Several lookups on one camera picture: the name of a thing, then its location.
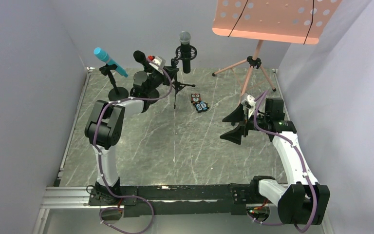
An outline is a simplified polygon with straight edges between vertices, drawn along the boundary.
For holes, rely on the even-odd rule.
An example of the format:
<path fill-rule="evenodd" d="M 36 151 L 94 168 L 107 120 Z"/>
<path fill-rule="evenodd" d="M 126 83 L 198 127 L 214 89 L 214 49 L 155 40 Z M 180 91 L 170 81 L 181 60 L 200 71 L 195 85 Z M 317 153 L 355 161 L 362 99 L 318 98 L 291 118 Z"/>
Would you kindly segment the black microphone orange end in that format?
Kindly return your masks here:
<path fill-rule="evenodd" d="M 150 65 L 150 63 L 148 62 L 145 54 L 139 50 L 136 50 L 134 51 L 133 53 L 133 58 L 135 59 L 136 62 L 140 63 L 143 68 L 144 68 L 144 72 L 146 73 L 152 73 L 153 72 L 153 67 Z"/>

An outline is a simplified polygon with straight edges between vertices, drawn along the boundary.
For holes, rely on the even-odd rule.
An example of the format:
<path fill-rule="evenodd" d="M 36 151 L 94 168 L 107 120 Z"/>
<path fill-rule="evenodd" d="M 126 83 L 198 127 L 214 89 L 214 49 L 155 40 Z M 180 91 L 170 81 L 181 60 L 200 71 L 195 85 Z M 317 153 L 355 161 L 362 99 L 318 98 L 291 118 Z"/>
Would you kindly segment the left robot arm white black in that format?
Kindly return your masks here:
<path fill-rule="evenodd" d="M 170 94 L 177 73 L 178 69 L 170 66 L 137 72 L 133 76 L 132 95 L 116 101 L 98 100 L 94 104 L 84 135 L 92 145 L 96 157 L 96 191 L 113 197 L 122 196 L 115 147 L 122 135 L 124 119 L 146 112 L 151 105 L 161 100 L 162 96 L 157 91 L 160 85 L 168 86 Z"/>

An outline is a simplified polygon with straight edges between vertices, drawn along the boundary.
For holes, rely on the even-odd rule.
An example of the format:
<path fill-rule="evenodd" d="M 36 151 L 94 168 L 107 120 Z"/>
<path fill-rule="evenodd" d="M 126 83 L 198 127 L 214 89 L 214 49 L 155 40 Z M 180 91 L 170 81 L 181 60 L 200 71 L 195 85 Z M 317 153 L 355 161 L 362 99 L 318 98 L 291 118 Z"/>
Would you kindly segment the black round-base mic stand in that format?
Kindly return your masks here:
<path fill-rule="evenodd" d="M 109 101 L 118 101 L 121 99 L 125 99 L 129 97 L 129 92 L 124 87 L 119 87 L 116 85 L 116 81 L 111 70 L 117 69 L 117 65 L 104 65 L 99 68 L 99 71 L 102 75 L 107 76 L 110 80 L 111 85 L 113 88 L 108 93 Z"/>
<path fill-rule="evenodd" d="M 144 94 L 144 98 L 153 99 L 153 100 L 145 100 L 144 103 L 146 105 L 152 105 L 152 104 L 157 102 L 156 99 L 159 98 L 159 97 L 160 97 L 160 94 L 159 94 L 158 90 L 153 89 L 153 90 L 148 91 Z"/>

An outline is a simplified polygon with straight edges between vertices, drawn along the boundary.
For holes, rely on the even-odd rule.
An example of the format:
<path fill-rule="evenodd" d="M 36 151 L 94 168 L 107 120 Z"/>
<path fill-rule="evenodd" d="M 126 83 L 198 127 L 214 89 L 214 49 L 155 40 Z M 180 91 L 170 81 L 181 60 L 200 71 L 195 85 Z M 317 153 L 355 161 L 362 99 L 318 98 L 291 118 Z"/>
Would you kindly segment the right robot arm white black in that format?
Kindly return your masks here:
<path fill-rule="evenodd" d="M 280 222 L 303 228 L 320 225 L 323 221 L 330 190 L 321 185 L 311 172 L 299 148 L 297 130 L 290 120 L 285 120 L 284 101 L 267 98 L 265 109 L 259 111 L 259 100 L 244 95 L 238 107 L 223 119 L 237 124 L 236 128 L 224 133 L 220 139 L 240 145 L 249 131 L 268 135 L 278 152 L 287 177 L 288 187 L 280 185 L 272 176 L 257 175 L 248 186 L 236 184 L 232 187 L 235 203 L 250 203 L 263 197 L 277 207 Z"/>

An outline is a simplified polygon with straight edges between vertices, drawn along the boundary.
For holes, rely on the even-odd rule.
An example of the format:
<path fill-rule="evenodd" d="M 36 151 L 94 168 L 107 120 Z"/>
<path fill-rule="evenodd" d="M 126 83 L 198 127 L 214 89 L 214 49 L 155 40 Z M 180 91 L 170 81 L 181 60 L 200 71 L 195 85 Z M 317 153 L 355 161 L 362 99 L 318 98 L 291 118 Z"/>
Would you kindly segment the glitter black microphone silver head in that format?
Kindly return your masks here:
<path fill-rule="evenodd" d="M 179 41 L 180 41 L 180 58 L 182 59 L 183 63 L 183 72 L 185 74 L 190 73 L 191 71 L 191 65 L 190 65 L 190 59 L 191 59 L 191 46 L 190 46 L 190 40 L 191 35 L 188 31 L 182 31 L 179 35 Z"/>

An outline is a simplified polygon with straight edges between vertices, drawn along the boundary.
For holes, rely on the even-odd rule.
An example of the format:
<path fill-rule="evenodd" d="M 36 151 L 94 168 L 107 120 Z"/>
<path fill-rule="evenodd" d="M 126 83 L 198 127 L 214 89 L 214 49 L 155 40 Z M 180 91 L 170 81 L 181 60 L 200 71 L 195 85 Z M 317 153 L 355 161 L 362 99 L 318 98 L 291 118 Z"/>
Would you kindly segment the blue microphone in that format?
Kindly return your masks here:
<path fill-rule="evenodd" d="M 121 76 L 128 77 L 127 72 L 120 65 L 118 65 L 118 63 L 116 63 L 104 49 L 96 47 L 93 54 L 108 66 L 114 67 L 114 70 Z"/>

